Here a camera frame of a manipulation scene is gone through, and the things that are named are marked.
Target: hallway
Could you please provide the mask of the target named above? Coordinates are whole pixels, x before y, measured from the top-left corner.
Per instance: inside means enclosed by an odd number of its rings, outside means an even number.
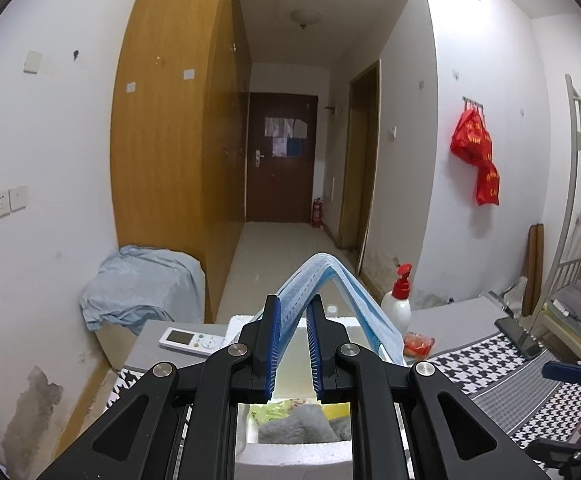
[[[256,314],[266,296],[280,286],[316,253],[336,256],[353,272],[350,263],[322,229],[309,224],[248,222],[244,225],[230,268],[217,323],[228,323],[238,314]],[[325,306],[338,306],[340,316],[352,313],[333,282],[320,291]]]

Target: door handle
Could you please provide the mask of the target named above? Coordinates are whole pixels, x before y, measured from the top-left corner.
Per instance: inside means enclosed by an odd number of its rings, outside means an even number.
[[[254,150],[254,166],[259,168],[259,161],[264,158],[260,150]]]

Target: lotion bottle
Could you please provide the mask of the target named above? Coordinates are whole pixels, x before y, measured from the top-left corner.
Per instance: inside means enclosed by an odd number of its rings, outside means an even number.
[[[408,276],[412,269],[413,266],[411,264],[400,266],[397,269],[399,278],[395,280],[393,290],[387,292],[384,295],[384,299],[381,300],[381,309],[392,321],[402,337],[406,336],[408,325],[410,324],[410,303],[408,302],[408,296],[411,285],[408,281]]]

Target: gray towel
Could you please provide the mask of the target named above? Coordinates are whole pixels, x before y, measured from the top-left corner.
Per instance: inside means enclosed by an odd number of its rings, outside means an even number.
[[[272,420],[259,427],[260,444],[319,444],[339,441],[340,437],[333,431],[327,416],[317,404],[302,404],[286,418]]]
[[[339,440],[352,440],[353,432],[351,430],[351,418],[349,415],[340,416],[329,421],[331,428],[339,437]]]

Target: metal bed frame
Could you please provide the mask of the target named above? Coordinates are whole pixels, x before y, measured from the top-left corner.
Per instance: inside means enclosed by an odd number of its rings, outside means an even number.
[[[581,96],[573,87],[573,79],[568,74],[566,75],[566,81],[571,121],[570,183],[567,207],[555,257],[553,258],[549,275],[542,286],[538,303],[531,316],[529,332],[533,332],[533,328],[539,321],[546,329],[560,338],[578,357],[581,357],[581,338],[574,337],[572,330],[567,325],[557,322],[553,317],[547,315],[547,303],[551,301],[549,298],[562,287],[575,283],[581,277],[581,256],[565,262],[562,261],[573,216],[575,188],[577,186],[577,157],[581,151]]]

